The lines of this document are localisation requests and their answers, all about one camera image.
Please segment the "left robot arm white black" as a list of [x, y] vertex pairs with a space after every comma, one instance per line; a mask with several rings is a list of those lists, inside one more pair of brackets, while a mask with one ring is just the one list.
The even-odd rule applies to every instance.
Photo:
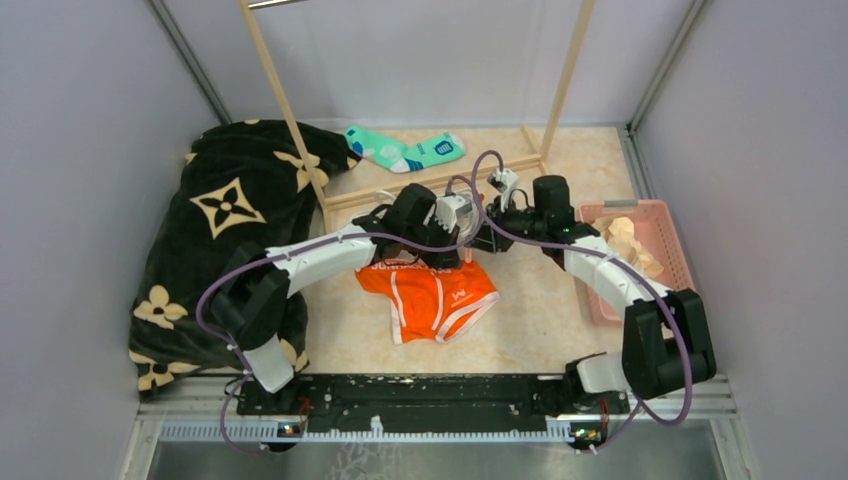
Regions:
[[433, 268], [453, 267], [460, 230], [473, 211], [470, 193], [438, 195], [412, 183], [335, 232], [281, 247], [250, 244], [201, 295], [196, 320], [235, 352], [245, 375], [261, 387], [263, 404], [288, 413], [300, 399], [294, 363], [281, 345], [289, 300], [307, 286], [403, 251]]

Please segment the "pink perforated plastic basket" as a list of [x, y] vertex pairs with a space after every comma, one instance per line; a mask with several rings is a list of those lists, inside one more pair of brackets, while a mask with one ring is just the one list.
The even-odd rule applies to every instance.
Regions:
[[637, 300], [652, 301], [645, 285], [661, 297], [692, 289], [694, 282], [680, 245], [669, 208], [661, 200], [589, 202], [577, 208], [577, 218], [592, 226], [604, 216], [625, 216], [635, 224], [636, 239], [664, 267], [657, 278], [636, 270], [601, 237], [582, 238], [577, 245], [599, 254], [566, 253], [566, 269], [587, 288], [592, 321], [620, 327], [623, 314]]

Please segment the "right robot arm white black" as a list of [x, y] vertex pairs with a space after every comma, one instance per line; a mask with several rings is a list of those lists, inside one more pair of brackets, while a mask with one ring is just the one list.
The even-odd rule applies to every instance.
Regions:
[[538, 246], [562, 270], [586, 284], [623, 322], [622, 348], [573, 361], [563, 398], [590, 411], [603, 392], [630, 390], [653, 399], [717, 373], [706, 313], [690, 288], [674, 290], [639, 272], [592, 225], [577, 219], [564, 177], [533, 181], [534, 203], [520, 209], [512, 196], [518, 177], [499, 169], [487, 179], [498, 194], [485, 209], [473, 246], [507, 251], [514, 242]]

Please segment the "white plastic clip hanger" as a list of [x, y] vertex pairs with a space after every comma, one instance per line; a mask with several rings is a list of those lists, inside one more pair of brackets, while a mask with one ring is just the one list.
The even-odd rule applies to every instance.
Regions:
[[[459, 235], [467, 237], [480, 219], [479, 209], [473, 200], [472, 192], [470, 189], [453, 191], [447, 194], [447, 197], [458, 197], [463, 200], [460, 211], [457, 213], [457, 225], [460, 227]], [[397, 195], [387, 190], [377, 190], [374, 193], [374, 200], [378, 205], [388, 205], [396, 199]]]

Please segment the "wooden drying rack frame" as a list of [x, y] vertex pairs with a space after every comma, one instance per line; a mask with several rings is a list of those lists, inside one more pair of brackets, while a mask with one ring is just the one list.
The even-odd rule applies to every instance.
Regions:
[[[335, 213], [370, 203], [374, 199], [376, 191], [374, 189], [360, 189], [352, 193], [335, 196], [329, 196], [325, 193], [325, 184], [322, 183], [317, 172], [317, 168], [311, 163], [309, 151], [306, 147], [305, 141], [303, 140], [297, 119], [286, 96], [282, 80], [277, 72], [274, 60], [263, 37], [261, 27], [255, 17], [256, 11], [273, 8], [280, 6], [281, 4], [282, 3], [280, 1], [257, 1], [253, 3], [247, 0], [240, 0], [238, 2], [238, 7], [246, 22], [247, 29], [271, 86], [275, 100], [281, 109], [290, 135], [295, 143], [298, 154], [300, 155], [300, 160], [306, 168], [307, 178], [316, 193], [318, 205], [323, 217], [324, 230], [330, 231], [335, 226], [333, 219]], [[527, 146], [532, 150], [532, 153], [506, 160], [504, 164], [507, 168], [511, 168], [517, 172], [533, 169], [542, 174], [546, 174], [548, 172], [547, 161], [552, 141], [557, 129], [559, 128], [567, 94], [576, 71], [579, 56], [586, 34], [589, 30], [595, 6], [596, 3], [590, 0], [585, 0], [580, 3], [571, 38], [569, 40], [564, 65], [559, 75], [557, 89], [555, 91], [542, 139], [537, 142], [530, 130], [530, 127], [524, 125], [521, 128], [521, 132]]]

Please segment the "orange underwear white trim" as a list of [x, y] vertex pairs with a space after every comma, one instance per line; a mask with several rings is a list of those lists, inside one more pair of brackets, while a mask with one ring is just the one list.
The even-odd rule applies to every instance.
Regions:
[[368, 293], [390, 301], [392, 341], [450, 343], [470, 330], [501, 299], [487, 273], [474, 260], [435, 269], [423, 261], [391, 260], [355, 272]]

